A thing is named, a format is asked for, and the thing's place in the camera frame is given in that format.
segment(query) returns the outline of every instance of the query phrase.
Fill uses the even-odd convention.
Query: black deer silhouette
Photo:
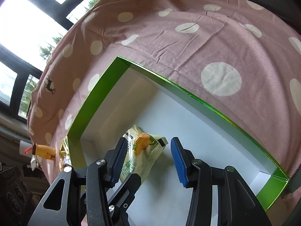
[[[50,91],[52,94],[55,94],[55,88],[51,88],[52,80],[50,80],[49,75],[47,76],[47,79],[46,79],[46,80],[47,80],[47,83],[44,82],[46,89],[47,89],[48,91]]]

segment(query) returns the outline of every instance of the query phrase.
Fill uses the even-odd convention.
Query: yellow snack packet
[[[123,182],[130,173],[138,173],[143,183],[168,142],[165,137],[142,132],[137,125],[134,125],[123,136],[128,141],[128,152],[120,180]]]

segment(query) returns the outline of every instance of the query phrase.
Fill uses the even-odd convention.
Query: plastic snack wrapper
[[[62,171],[64,167],[72,166],[70,153],[69,153],[69,145],[68,145],[68,137],[65,137],[62,140],[61,149],[59,151],[60,155],[60,170]]]
[[[123,136],[128,141],[128,152],[120,180],[123,182],[130,173],[138,173],[143,183],[168,142],[165,137],[142,132],[137,125],[134,125]]]

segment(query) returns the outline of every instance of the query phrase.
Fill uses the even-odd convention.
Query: ribbed blue rubber pad
[[[121,148],[119,153],[116,157],[115,163],[112,166],[112,178],[111,178],[111,185],[115,186],[115,184],[119,181],[122,166],[126,157],[126,153],[128,151],[128,141],[124,139],[122,142]]]
[[[173,161],[176,166],[179,181],[183,184],[184,187],[186,187],[188,185],[186,167],[174,138],[171,139],[170,149],[173,156]]]

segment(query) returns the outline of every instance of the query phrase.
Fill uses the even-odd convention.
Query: window frame
[[[54,19],[59,25],[67,31],[73,26],[73,23],[67,19],[67,16],[76,8],[83,0],[65,0],[62,4],[56,0],[28,0],[38,9],[43,11],[49,17]],[[17,77],[11,94],[10,105],[0,101],[0,111],[6,113],[12,118],[27,123],[27,120],[19,116],[19,108],[22,95],[25,89],[29,75],[40,79],[42,71],[32,66],[28,62],[19,58],[17,55],[9,51],[0,44],[0,62],[17,73]]]

